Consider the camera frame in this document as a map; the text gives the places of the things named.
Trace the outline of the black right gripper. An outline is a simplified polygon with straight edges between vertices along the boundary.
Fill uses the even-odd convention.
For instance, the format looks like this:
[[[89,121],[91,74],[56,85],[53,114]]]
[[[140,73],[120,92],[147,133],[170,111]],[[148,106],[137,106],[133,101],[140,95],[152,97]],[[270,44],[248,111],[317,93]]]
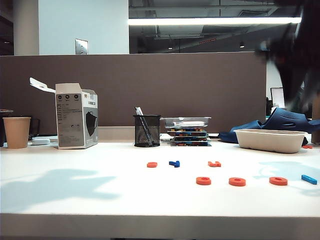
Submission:
[[[302,84],[304,90],[300,100],[313,99],[313,80],[310,70],[320,69],[319,22],[302,22],[297,36],[286,32],[279,38],[262,42],[255,52],[276,66],[285,103],[294,100]]]

